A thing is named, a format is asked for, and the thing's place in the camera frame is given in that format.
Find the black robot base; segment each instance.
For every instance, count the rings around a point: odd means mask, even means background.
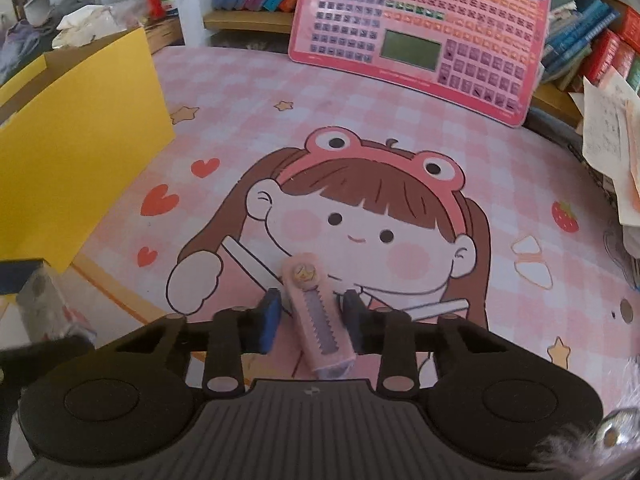
[[[281,311],[273,289],[257,308],[193,324],[168,315],[42,367],[21,386],[37,458],[18,478],[561,480],[529,466],[537,444],[602,418],[586,382],[537,355],[463,319],[367,310],[353,291],[342,317],[359,354],[382,356],[375,389],[255,380],[246,391],[241,355],[270,350]],[[207,352],[202,388],[184,383],[193,351]],[[419,387],[417,351],[433,352],[431,388]]]

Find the pink electronic learning pad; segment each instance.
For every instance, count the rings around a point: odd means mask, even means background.
[[[299,0],[289,56],[524,122],[550,0]]]

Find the cartoon girl face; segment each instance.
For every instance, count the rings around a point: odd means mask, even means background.
[[[182,274],[185,258],[211,266],[202,251],[215,253],[227,236],[242,242],[248,216],[260,222],[278,254],[315,253],[338,293],[356,288],[403,309],[408,297],[414,306],[465,298],[478,318],[472,320],[486,324],[488,223],[460,193],[463,184],[462,170],[445,155],[413,154],[360,140],[345,128],[320,128],[304,150],[272,153],[245,174],[185,246],[171,280]],[[202,274],[202,263],[199,269]],[[215,265],[214,271],[220,273]],[[175,308],[171,280],[168,299]]]

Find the pink desk mat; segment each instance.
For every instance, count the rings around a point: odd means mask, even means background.
[[[436,98],[279,54],[169,47],[154,60],[177,139],[82,249],[123,288],[163,312],[169,290],[176,310],[202,303],[190,319],[210,319],[255,304],[285,253],[313,251],[338,278],[336,292],[356,287],[372,307],[434,303],[408,310],[418,318],[448,304],[479,324],[486,315],[492,332],[589,381],[606,410],[616,402],[623,365],[640,349],[640,298],[620,267],[615,215],[568,152]],[[326,126],[338,128],[312,135]],[[364,155],[340,158],[328,144],[336,136],[392,146],[397,160],[435,152],[441,180],[457,165],[465,233],[454,233],[455,207],[443,208],[431,181]],[[328,160],[279,183],[307,139]],[[301,357],[284,316],[272,353],[254,363],[309,378]],[[424,370],[427,357],[418,356]],[[375,380],[378,362],[359,357],[351,377]],[[423,371],[421,380],[433,379]]]

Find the star badge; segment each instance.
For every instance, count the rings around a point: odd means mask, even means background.
[[[280,101],[278,104],[273,105],[273,107],[277,108],[279,112],[283,112],[284,110],[293,110],[293,102]]]
[[[569,369],[569,354],[571,353],[571,349],[564,345],[560,336],[556,337],[556,342],[546,349],[546,353],[551,357],[553,364],[565,370]]]
[[[178,111],[171,114],[171,121],[173,124],[181,123],[182,121],[193,121],[196,118],[196,112],[199,108],[189,108],[183,106]]]

